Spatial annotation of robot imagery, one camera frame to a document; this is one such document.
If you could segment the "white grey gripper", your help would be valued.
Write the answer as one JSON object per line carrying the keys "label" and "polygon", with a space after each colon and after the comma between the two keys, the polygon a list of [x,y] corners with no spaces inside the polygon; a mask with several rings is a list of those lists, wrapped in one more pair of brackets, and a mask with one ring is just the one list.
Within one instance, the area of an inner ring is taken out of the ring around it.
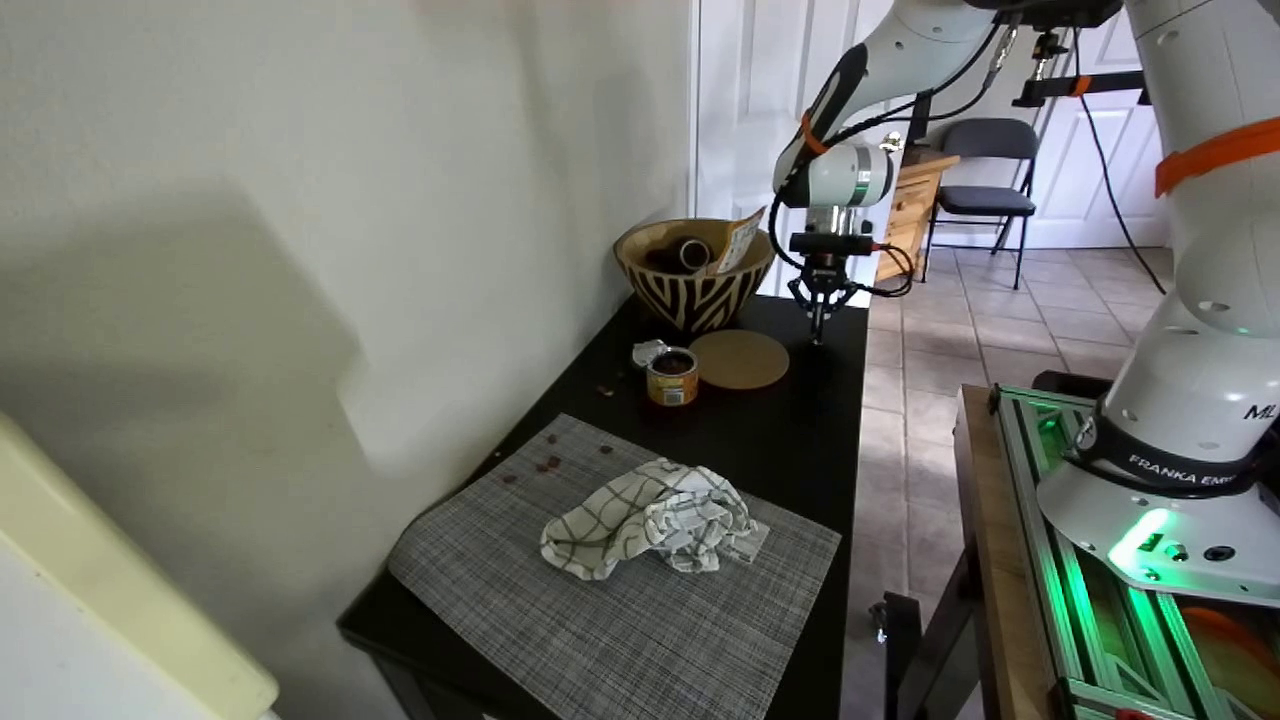
{"label": "white grey gripper", "polygon": [[[799,137],[786,147],[780,172],[780,199],[786,207],[805,207],[806,224],[799,231],[838,231],[838,234],[870,234],[869,221],[855,221],[855,207],[877,207],[895,188],[895,152],[888,143],[869,143],[861,137],[819,143]],[[799,256],[799,279],[793,279],[793,300],[811,318],[816,300],[806,286],[833,286],[824,300],[829,314],[838,314],[850,300],[849,279],[850,256]]]}

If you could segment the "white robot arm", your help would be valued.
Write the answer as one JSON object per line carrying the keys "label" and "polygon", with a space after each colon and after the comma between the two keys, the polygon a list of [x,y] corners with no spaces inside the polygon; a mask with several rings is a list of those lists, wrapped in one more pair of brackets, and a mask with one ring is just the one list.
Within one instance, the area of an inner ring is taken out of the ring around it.
{"label": "white robot arm", "polygon": [[1135,588],[1274,602],[1280,510],[1260,439],[1280,421],[1280,2],[895,0],[770,165],[794,207],[888,190],[850,116],[950,79],[998,23],[1131,23],[1158,127],[1170,286],[1109,397],[1037,482],[1041,517]]}

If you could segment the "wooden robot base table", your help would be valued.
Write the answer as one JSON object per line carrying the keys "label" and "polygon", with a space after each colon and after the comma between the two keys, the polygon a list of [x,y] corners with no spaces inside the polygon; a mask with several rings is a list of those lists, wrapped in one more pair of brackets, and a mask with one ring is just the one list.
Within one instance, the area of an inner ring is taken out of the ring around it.
{"label": "wooden robot base table", "polygon": [[1045,506],[1078,397],[963,389],[963,551],[918,621],[884,594],[888,720],[1280,720],[1274,546],[1189,500],[1098,491],[1093,544]]}

